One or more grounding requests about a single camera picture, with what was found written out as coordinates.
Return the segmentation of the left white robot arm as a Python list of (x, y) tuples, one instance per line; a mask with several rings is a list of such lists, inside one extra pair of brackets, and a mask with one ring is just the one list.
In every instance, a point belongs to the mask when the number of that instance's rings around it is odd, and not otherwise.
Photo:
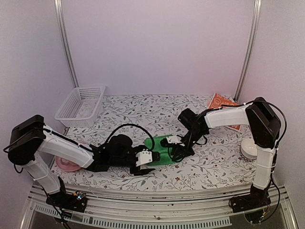
[(67, 207), (71, 197), (39, 153), (47, 153), (75, 163), (91, 172), (106, 172), (110, 167), (129, 167), (135, 176), (150, 173), (143, 165), (159, 161), (161, 156), (154, 146), (133, 147), (132, 140), (126, 135), (108, 136), (103, 144), (84, 146), (54, 131), (45, 124), (41, 115), (35, 115), (14, 127), (10, 143), (3, 151), (9, 161), (24, 168), (37, 181), (60, 207)]

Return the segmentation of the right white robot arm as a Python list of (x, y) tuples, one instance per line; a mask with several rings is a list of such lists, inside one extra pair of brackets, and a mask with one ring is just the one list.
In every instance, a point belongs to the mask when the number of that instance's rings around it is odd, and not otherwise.
[(264, 202), (265, 190), (271, 181), (274, 157), (282, 139), (280, 134), (281, 121), (274, 112), (275, 105), (262, 97), (257, 97), (240, 105), (223, 105), (221, 108), (206, 109), (200, 114), (191, 109), (184, 109), (178, 120), (188, 130), (181, 138), (178, 149), (174, 152), (174, 159), (181, 159), (193, 155), (193, 145), (209, 134), (209, 130), (220, 126), (247, 125), (250, 127), (257, 150), (256, 172), (252, 186), (256, 188), (246, 198), (250, 208), (258, 207)]

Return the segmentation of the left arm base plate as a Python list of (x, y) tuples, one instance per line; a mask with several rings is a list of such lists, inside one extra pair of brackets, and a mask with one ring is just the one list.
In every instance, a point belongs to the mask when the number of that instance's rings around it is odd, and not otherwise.
[(66, 210), (84, 213), (88, 199), (74, 194), (67, 194), (62, 191), (47, 196), (46, 203)]

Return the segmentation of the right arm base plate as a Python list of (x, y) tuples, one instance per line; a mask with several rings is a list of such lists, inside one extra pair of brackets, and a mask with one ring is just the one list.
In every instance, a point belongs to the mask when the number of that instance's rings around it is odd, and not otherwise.
[(271, 204), (269, 196), (259, 200), (252, 197), (250, 194), (242, 196), (233, 196), (229, 199), (228, 205), (233, 213), (248, 211), (256, 208), (261, 208)]

